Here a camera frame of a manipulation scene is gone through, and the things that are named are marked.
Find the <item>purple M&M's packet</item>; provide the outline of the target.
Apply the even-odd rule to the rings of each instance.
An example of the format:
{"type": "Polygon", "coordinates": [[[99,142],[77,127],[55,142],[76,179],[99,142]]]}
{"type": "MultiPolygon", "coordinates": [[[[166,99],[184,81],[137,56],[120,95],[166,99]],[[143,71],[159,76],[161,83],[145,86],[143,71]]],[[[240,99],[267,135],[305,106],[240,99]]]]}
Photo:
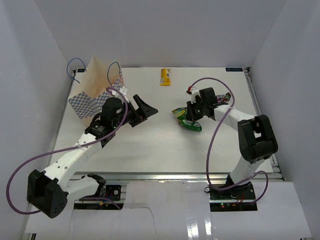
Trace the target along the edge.
{"type": "Polygon", "coordinates": [[[218,103],[227,103],[230,101],[231,97],[231,93],[227,92],[225,94],[216,95],[216,100],[218,103]]]}

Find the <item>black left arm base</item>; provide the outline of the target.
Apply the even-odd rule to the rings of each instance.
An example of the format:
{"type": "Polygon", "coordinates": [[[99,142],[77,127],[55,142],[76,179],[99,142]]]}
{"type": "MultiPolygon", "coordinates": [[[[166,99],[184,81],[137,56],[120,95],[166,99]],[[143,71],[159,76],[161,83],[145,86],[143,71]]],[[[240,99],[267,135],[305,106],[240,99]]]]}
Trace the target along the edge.
{"type": "MultiPolygon", "coordinates": [[[[94,179],[98,184],[98,189],[94,195],[85,196],[86,198],[105,198],[113,202],[121,200],[121,185],[107,185],[106,180],[97,174],[90,173],[86,175],[87,177],[94,179]]],[[[85,202],[74,204],[75,210],[119,210],[112,202],[105,199],[99,199],[99,202],[85,202]]]]}

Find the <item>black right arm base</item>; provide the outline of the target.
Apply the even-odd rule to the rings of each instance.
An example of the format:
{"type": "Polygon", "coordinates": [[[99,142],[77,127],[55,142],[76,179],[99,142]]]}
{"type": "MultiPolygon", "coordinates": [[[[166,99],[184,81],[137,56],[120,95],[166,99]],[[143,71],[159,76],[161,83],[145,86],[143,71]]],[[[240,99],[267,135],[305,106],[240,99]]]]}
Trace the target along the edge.
{"type": "Polygon", "coordinates": [[[204,189],[209,195],[210,211],[213,212],[255,212],[258,210],[254,187],[251,183],[247,186],[238,186],[227,191],[216,191],[210,186],[204,189]]]}

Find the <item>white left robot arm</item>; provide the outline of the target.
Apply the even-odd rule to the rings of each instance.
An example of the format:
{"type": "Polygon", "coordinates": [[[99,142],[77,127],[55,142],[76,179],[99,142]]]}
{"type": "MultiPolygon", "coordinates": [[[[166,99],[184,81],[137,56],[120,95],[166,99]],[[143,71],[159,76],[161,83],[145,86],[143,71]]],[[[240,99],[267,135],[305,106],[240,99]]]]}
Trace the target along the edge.
{"type": "Polygon", "coordinates": [[[116,129],[125,124],[135,127],[158,113],[156,108],[145,103],[137,94],[133,99],[138,108],[134,108],[126,99],[107,98],[101,112],[93,117],[74,149],[68,150],[43,171],[34,170],[29,174],[27,201],[53,219],[69,201],[103,199],[106,194],[106,180],[103,177],[90,173],[72,183],[69,180],[116,135],[116,129]]]}

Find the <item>green Fox's candy bag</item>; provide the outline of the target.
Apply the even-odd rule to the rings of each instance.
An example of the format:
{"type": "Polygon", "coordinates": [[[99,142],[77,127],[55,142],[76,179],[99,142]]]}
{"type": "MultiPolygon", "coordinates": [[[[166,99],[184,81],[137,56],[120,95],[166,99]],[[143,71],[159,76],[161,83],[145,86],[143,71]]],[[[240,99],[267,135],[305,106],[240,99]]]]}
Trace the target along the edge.
{"type": "Polygon", "coordinates": [[[187,108],[186,107],[178,107],[171,111],[172,114],[177,119],[179,125],[183,127],[184,129],[187,129],[189,131],[193,132],[201,132],[202,126],[197,122],[193,120],[187,120],[187,108]]]}

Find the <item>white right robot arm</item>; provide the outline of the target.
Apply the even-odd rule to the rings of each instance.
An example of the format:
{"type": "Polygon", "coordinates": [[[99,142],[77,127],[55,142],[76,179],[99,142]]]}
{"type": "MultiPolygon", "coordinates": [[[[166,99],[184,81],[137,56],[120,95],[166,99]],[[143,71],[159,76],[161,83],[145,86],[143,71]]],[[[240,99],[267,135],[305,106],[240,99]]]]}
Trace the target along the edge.
{"type": "Polygon", "coordinates": [[[191,97],[186,103],[188,121],[208,117],[217,121],[219,126],[226,124],[237,131],[240,151],[237,165],[221,187],[211,182],[208,184],[211,192],[225,192],[229,198],[236,200],[243,195],[244,187],[251,179],[263,173],[258,170],[259,166],[279,149],[271,122],[264,114],[247,114],[227,102],[218,101],[211,87],[201,90],[189,87],[186,92],[191,97]]]}

